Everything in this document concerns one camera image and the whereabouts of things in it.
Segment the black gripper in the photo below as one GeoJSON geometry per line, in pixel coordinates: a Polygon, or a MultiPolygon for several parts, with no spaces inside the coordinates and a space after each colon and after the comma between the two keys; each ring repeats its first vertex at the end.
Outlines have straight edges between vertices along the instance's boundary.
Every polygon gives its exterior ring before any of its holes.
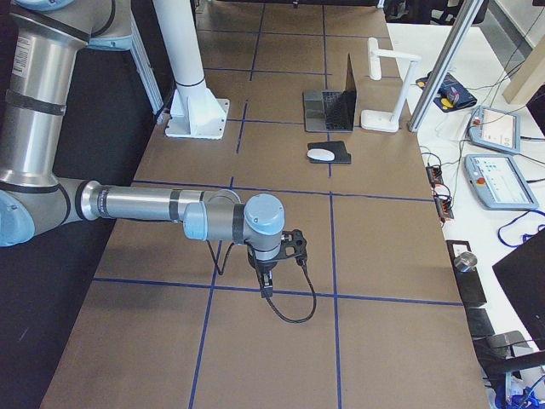
{"type": "Polygon", "coordinates": [[[248,251],[248,261],[255,270],[262,298],[269,298],[273,295],[273,269],[282,259],[281,256],[275,256],[271,260],[262,261],[251,251],[248,251]]]}

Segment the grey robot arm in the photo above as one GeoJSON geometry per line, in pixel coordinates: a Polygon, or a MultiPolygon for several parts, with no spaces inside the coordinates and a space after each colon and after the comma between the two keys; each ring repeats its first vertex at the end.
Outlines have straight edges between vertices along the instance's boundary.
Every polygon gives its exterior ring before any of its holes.
{"type": "Polygon", "coordinates": [[[1,300],[82,296],[113,224],[82,222],[81,184],[129,183],[152,115],[126,1],[17,2],[19,35],[1,132],[1,300]]]}

